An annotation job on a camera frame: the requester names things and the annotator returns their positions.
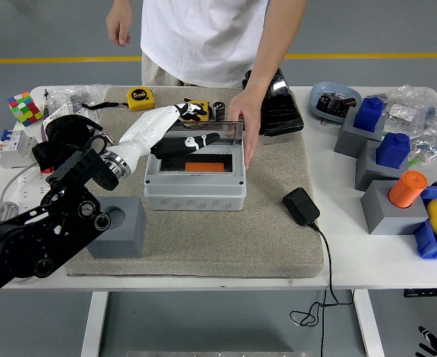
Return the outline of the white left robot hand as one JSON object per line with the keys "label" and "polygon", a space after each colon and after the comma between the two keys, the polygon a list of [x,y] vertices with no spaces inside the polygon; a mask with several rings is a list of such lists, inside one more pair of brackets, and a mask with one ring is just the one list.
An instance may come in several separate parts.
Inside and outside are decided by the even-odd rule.
{"label": "white left robot hand", "polygon": [[199,104],[179,103],[145,112],[122,135],[118,144],[110,146],[102,159],[120,179],[135,172],[142,156],[157,159],[196,152],[220,139],[216,132],[179,138],[165,138],[166,132],[177,121],[198,120],[205,110]]}

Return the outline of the person's left hand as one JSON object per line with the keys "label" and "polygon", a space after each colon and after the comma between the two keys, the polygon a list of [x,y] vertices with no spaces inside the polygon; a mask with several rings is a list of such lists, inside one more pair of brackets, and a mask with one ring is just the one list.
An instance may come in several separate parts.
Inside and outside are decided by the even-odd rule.
{"label": "person's left hand", "polygon": [[244,122],[243,153],[245,168],[249,165],[258,148],[258,137],[261,128],[261,104],[263,96],[251,86],[247,86],[240,94],[233,97],[229,104],[228,119]]}

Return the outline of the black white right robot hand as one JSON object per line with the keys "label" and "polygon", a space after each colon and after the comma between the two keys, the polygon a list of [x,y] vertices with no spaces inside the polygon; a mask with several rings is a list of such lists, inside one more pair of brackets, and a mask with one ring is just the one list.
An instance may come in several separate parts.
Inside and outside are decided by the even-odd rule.
{"label": "black white right robot hand", "polygon": [[437,356],[437,337],[434,336],[428,329],[423,326],[418,327],[419,332],[423,337],[430,343],[429,346],[426,344],[419,343],[418,346],[430,356]]}

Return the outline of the person's right hand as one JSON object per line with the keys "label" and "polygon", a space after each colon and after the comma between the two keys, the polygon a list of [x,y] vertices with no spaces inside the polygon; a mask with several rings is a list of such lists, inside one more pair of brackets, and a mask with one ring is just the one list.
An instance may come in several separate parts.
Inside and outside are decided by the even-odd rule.
{"label": "person's right hand", "polygon": [[109,41],[124,48],[130,43],[130,27],[133,24],[133,11],[130,7],[113,6],[106,17]]}

